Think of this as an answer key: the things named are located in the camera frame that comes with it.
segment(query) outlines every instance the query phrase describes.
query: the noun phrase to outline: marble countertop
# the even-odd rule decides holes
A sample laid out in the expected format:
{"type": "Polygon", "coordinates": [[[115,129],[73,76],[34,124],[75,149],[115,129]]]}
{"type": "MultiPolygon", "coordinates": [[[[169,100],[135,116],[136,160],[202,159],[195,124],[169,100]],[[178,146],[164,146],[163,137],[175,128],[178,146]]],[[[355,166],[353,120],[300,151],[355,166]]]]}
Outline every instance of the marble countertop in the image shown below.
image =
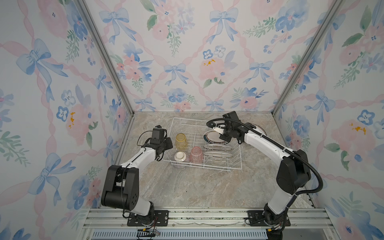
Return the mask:
{"type": "MultiPolygon", "coordinates": [[[[210,120],[223,113],[135,113],[128,145],[120,162],[137,153],[140,134],[157,125],[170,129],[173,118],[210,120]]],[[[242,122],[261,126],[267,136],[284,144],[271,114],[238,113],[242,122]]],[[[143,135],[147,139],[151,133],[143,135]]],[[[150,163],[140,173],[140,196],[162,207],[249,207],[262,208],[272,198],[277,186],[276,166],[254,147],[242,144],[242,169],[230,172],[196,167],[176,168],[170,162],[150,163]]],[[[312,208],[306,194],[300,195],[293,208],[312,208]]]]}

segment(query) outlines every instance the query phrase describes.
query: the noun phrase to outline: yellow glass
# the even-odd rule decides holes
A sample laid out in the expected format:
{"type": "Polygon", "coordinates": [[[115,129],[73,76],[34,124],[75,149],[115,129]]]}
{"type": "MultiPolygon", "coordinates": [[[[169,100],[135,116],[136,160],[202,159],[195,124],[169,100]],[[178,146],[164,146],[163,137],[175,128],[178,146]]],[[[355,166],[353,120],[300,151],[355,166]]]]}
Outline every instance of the yellow glass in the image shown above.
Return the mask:
{"type": "Polygon", "coordinates": [[[176,136],[176,149],[186,150],[188,147],[187,137],[183,133],[179,133],[176,136]]]}

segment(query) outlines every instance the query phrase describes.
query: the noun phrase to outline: pink glass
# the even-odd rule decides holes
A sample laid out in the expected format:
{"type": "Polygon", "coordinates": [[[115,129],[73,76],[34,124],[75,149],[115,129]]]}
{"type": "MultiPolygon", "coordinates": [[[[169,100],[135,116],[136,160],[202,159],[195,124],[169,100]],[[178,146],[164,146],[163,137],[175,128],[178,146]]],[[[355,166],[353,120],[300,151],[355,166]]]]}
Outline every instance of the pink glass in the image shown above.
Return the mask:
{"type": "Polygon", "coordinates": [[[203,151],[201,150],[201,148],[192,148],[189,161],[191,163],[203,163],[203,151]]]}

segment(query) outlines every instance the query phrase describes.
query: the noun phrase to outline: wallpaper panel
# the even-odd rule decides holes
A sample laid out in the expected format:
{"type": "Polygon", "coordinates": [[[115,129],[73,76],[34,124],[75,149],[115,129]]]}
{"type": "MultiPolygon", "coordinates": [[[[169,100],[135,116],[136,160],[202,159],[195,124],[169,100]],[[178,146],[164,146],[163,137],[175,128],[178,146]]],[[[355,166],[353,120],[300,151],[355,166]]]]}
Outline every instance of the wallpaper panel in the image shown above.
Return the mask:
{"type": "Polygon", "coordinates": [[[72,1],[6,1],[0,22],[0,239],[76,239],[128,113],[72,1]]]}
{"type": "Polygon", "coordinates": [[[275,116],[287,145],[322,176],[313,198],[343,240],[384,239],[383,7],[344,3],[275,116]]]}
{"type": "Polygon", "coordinates": [[[270,111],[332,1],[86,2],[136,111],[270,111]]]}

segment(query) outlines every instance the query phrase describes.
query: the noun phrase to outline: metal corner beam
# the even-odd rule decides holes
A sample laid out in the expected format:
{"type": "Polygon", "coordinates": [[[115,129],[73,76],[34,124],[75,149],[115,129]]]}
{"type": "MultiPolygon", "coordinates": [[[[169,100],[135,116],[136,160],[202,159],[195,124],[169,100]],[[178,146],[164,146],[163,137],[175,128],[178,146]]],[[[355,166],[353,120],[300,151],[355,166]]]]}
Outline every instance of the metal corner beam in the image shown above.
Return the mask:
{"type": "Polygon", "coordinates": [[[302,72],[305,69],[305,66],[310,61],[311,57],[313,56],[314,52],[320,45],[320,42],[326,35],[326,31],[331,27],[333,21],[337,17],[337,14],[339,13],[339,10],[341,6],[343,5],[344,0],[334,0],[331,7],[329,8],[327,14],[325,15],[323,23],[319,26],[317,29],[315,35],[313,36],[313,41],[310,43],[308,48],[305,50],[303,57],[301,58],[299,64],[297,65],[296,70],[292,73],[292,77],[285,86],[283,92],[281,93],[281,96],[279,100],[277,101],[276,105],[274,106],[272,110],[272,115],[275,116],[277,111],[281,108],[281,106],[284,104],[285,99],[288,97],[289,93],[292,91],[292,88],[296,84],[298,78],[301,76],[302,72]]]}
{"type": "Polygon", "coordinates": [[[74,3],[76,5],[76,7],[78,8],[81,17],[83,18],[83,20],[86,24],[86,27],[89,30],[89,32],[90,32],[90,34],[94,40],[96,48],[98,49],[101,57],[105,61],[105,67],[107,68],[109,74],[111,75],[112,81],[115,84],[117,91],[118,91],[119,95],[121,96],[121,99],[122,99],[124,105],[127,107],[128,111],[129,111],[129,115],[132,118],[133,114],[134,114],[132,106],[129,104],[127,94],[125,94],[124,88],[123,88],[121,82],[119,81],[119,77],[117,76],[116,70],[113,67],[113,63],[112,63],[111,59],[109,58],[107,49],[106,49],[106,47],[105,47],[105,45],[101,39],[101,35],[100,35],[99,31],[96,28],[93,17],[89,11],[87,4],[85,3],[85,0],[74,0],[74,3]]]}

